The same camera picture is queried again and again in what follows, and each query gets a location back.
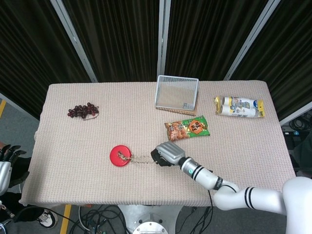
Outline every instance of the sneaker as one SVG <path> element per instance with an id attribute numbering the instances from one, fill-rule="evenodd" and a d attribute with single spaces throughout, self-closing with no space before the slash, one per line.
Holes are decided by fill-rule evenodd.
<path id="1" fill-rule="evenodd" d="M 44 210 L 37 220 L 41 226 L 49 229 L 53 228 L 58 223 L 58 216 L 51 211 Z"/>

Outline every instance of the curtain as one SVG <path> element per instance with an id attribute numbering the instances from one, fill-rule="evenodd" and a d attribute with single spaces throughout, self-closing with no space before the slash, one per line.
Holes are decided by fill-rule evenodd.
<path id="1" fill-rule="evenodd" d="M 172 0 L 165 74 L 223 80 L 267 0 Z"/>
<path id="2" fill-rule="evenodd" d="M 156 81 L 158 0 L 64 0 L 99 82 Z"/>
<path id="3" fill-rule="evenodd" d="M 34 117 L 50 84 L 90 82 L 49 1 L 2 0 L 0 31 L 0 93 Z"/>
<path id="4" fill-rule="evenodd" d="M 311 102 L 312 1 L 281 1 L 231 79 L 265 81 L 280 120 Z"/>

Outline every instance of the wire basket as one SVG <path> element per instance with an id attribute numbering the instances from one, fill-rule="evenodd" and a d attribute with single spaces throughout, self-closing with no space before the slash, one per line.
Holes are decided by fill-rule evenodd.
<path id="1" fill-rule="evenodd" d="M 155 106 L 192 111 L 196 104 L 198 86 L 196 78 L 158 76 Z"/>

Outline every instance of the red coaster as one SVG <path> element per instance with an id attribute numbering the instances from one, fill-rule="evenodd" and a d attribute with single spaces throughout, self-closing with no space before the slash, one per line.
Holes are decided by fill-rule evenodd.
<path id="1" fill-rule="evenodd" d="M 118 152 L 121 152 L 126 158 L 128 158 L 128 160 L 122 160 L 119 157 Z M 131 156 L 132 156 L 131 152 L 127 146 L 118 145 L 112 149 L 111 154 L 110 154 L 110 159 L 111 159 L 112 164 L 118 167 L 122 167 L 130 162 Z"/>

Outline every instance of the table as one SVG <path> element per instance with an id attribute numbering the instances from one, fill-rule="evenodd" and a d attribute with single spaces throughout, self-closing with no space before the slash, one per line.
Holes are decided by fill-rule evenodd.
<path id="1" fill-rule="evenodd" d="M 116 167 L 109 160 L 111 149 L 120 144 L 136 156 L 149 156 L 167 141 L 165 122 L 190 118 L 156 110 L 155 91 L 156 82 L 51 85 L 21 203 L 209 205 L 207 191 L 179 167 L 153 163 Z M 217 95 L 263 99 L 266 116 L 218 116 L 213 102 Z M 197 116 L 205 116 L 211 135 L 176 144 L 242 189 L 281 190 L 294 172 L 266 83 L 202 81 L 198 98 Z M 99 106 L 97 118 L 83 121 L 67 116 L 68 109 L 87 102 Z"/>

